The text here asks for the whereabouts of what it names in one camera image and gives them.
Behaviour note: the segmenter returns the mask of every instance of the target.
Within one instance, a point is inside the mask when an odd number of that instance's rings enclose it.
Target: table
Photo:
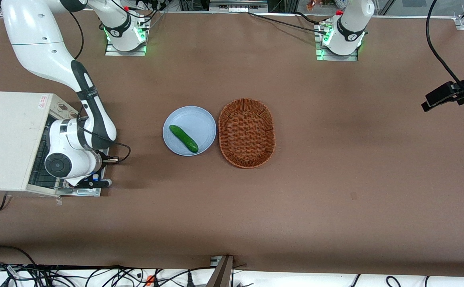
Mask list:
[[[62,206],[13,198],[0,212],[0,244],[40,264],[189,268],[228,253],[260,271],[464,276],[464,106],[421,110],[450,80],[427,47],[425,20],[373,18],[351,63],[316,61],[311,32],[247,14],[168,13],[145,57],[105,57],[97,16],[76,15],[79,61],[133,152],[109,169],[107,196]],[[77,25],[57,20],[75,55]],[[431,34],[463,78],[464,31],[432,20]],[[20,66],[2,20],[0,91],[79,105],[68,87]],[[243,97],[274,117],[276,151],[262,167],[235,168],[217,142],[191,158],[164,145],[175,109],[196,105],[217,119]]]

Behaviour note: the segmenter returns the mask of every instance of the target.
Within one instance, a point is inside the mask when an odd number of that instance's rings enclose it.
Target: plate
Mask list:
[[[173,133],[169,126],[176,125],[188,134],[198,145],[198,152],[192,153],[188,150]],[[216,121],[212,115],[196,106],[187,106],[175,110],[164,122],[164,143],[172,152],[182,156],[193,156],[201,154],[212,145],[216,138]]]

